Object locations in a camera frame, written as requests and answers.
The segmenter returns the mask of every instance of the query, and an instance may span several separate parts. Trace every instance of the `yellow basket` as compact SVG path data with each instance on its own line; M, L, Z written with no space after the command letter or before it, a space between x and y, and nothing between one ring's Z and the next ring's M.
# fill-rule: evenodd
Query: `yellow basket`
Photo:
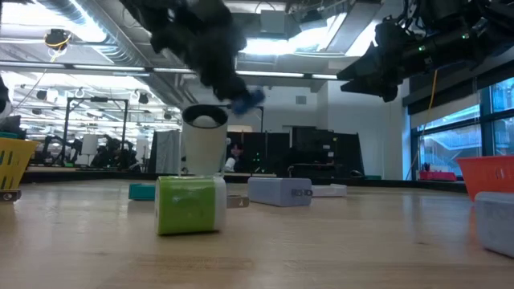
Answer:
M18 189L38 142L0 138L0 190Z

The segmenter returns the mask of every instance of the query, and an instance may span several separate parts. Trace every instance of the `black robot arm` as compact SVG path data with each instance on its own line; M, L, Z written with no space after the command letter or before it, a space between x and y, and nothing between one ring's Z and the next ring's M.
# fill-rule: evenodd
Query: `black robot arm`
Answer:
M250 97L235 74L235 57L247 42L222 0L120 1L152 34L155 52L169 49L198 73L202 84L213 88L219 100Z
M386 18L376 27L376 43L358 61L340 71L348 80L343 92L394 100L398 85L411 76L468 62L471 68L488 56L514 46L514 0L405 0L416 9L409 16ZM413 32L412 25L423 32Z

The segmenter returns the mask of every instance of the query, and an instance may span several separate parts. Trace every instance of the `window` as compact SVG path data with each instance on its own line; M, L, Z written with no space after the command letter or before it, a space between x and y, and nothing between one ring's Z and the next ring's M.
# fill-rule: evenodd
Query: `window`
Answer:
M443 107L436 116L444 117L426 124L423 138L423 126L413 127L411 147L419 148L414 171L428 163L432 168L444 167L459 177L462 176L457 163L460 157L514 156L514 78L483 88L477 96L481 104L491 105L474 105L447 116L444 109L446 113L454 110ZM413 160L416 156L417 153L412 154Z
M497 120L495 129L495 155L514 155L514 117Z
M418 140L420 141L420 163L438 167L446 166L450 172L462 176L457 158L481 155L481 133L480 126L477 124L427 134L424 140Z
M470 120L480 116L480 106L473 105L472 107L461 110L460 112L452 113L448 116L444 116L438 120L434 120L426 124L426 129L437 128L446 124L454 124L462 120ZM418 126L418 131L421 132L423 126Z
M491 86L492 112L514 108L514 78Z

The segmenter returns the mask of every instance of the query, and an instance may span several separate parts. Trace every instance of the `green container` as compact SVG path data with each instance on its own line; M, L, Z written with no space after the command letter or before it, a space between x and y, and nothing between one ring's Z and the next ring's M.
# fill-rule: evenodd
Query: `green container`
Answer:
M155 231L159 235L221 230L226 184L221 177L159 177L155 186Z

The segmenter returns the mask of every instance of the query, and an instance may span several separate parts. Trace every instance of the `table surface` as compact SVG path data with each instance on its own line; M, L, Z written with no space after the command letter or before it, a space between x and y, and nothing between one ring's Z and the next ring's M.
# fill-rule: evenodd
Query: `table surface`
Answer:
M218 234L158 237L127 181L24 185L0 205L0 288L512 288L467 196L349 188L309 207L251 204ZM231 193L246 191L230 185Z

